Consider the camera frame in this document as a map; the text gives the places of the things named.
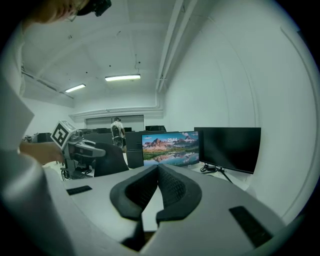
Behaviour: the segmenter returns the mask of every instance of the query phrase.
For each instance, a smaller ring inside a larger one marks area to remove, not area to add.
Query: ceiling
[[[100,17],[35,24],[25,34],[24,69],[72,97],[112,90],[155,92],[174,0],[113,0]],[[141,74],[140,80],[106,82],[106,76]]]

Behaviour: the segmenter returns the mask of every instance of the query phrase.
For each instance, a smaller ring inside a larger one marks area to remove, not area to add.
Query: ceiling light
[[[78,89],[81,89],[81,88],[83,88],[83,87],[86,87],[86,85],[85,85],[85,84],[80,84],[80,85],[78,85],[78,86],[76,86],[76,87],[73,87],[73,88],[70,88],[70,89],[68,89],[68,90],[65,90],[65,92],[66,92],[66,93],[70,93],[70,92],[72,92],[72,91],[74,91],[74,90],[78,90]]]
[[[140,74],[125,74],[125,75],[114,75],[114,76],[106,76],[104,79],[107,82],[117,81],[117,80],[132,80],[132,79],[140,79]]]

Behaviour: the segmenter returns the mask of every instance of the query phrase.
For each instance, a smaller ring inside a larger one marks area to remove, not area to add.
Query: computer monitor
[[[79,129],[79,131],[82,131],[82,134],[86,135],[86,134],[90,134],[92,130],[90,130],[90,129]]]
[[[51,133],[49,133],[49,132],[38,133],[37,142],[38,143],[48,142],[48,137],[50,137],[50,135],[51,135]]]
[[[197,131],[143,134],[143,165],[188,166],[199,163]]]
[[[110,134],[111,133],[110,128],[97,128],[96,131],[98,134]]]
[[[260,148],[261,128],[195,127],[199,160],[214,166],[253,174]]]
[[[145,127],[146,131],[156,132],[156,131],[167,131],[164,125],[148,125]]]

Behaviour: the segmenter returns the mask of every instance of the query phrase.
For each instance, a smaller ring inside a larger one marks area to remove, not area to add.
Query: monitor stand
[[[223,176],[233,184],[233,182],[229,179],[229,177],[225,174],[225,171],[222,170],[222,167],[220,167],[220,169],[218,169],[217,166],[214,166],[214,167],[210,167],[210,168],[207,168],[206,169],[207,171],[206,172],[203,172],[203,174],[212,174],[212,173],[216,173],[216,172],[220,172],[223,174]]]
[[[220,169],[217,169],[220,173],[222,173],[223,174],[223,176],[228,180],[228,181],[230,181],[232,184],[233,184],[233,182],[228,178],[228,176],[225,174],[225,170],[222,170],[222,167],[220,167]]]

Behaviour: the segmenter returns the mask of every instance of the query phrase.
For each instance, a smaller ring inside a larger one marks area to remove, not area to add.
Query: person's hand
[[[53,161],[64,163],[61,149],[54,142],[20,144],[20,152],[35,158],[44,165]]]

